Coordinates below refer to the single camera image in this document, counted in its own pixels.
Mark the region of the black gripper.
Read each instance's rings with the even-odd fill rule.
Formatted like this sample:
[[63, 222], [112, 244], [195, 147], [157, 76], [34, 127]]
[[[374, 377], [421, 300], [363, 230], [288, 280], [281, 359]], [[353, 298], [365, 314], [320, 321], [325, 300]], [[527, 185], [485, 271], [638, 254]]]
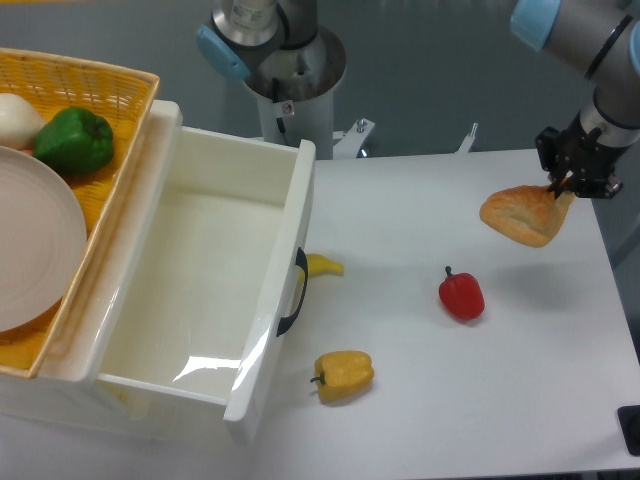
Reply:
[[601, 144], [602, 136], [601, 127], [586, 132], [580, 121], [573, 121], [561, 134], [546, 127], [536, 136], [540, 166], [555, 200], [563, 194], [612, 199], [619, 193], [621, 181], [615, 176], [615, 164], [623, 149]]

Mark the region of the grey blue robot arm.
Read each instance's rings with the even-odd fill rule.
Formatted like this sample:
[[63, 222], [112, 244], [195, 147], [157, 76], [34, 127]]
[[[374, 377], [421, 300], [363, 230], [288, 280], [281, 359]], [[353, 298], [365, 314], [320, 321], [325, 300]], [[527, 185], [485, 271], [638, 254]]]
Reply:
[[[639, 139], [639, 22], [615, 1], [520, 1], [511, 32], [594, 83], [590, 102], [564, 130], [535, 140], [555, 193], [610, 199], [618, 159]], [[313, 1], [218, 1], [196, 32], [203, 58], [243, 83], [265, 140], [315, 144], [330, 159], [333, 93], [346, 70], [341, 41], [318, 22]]]

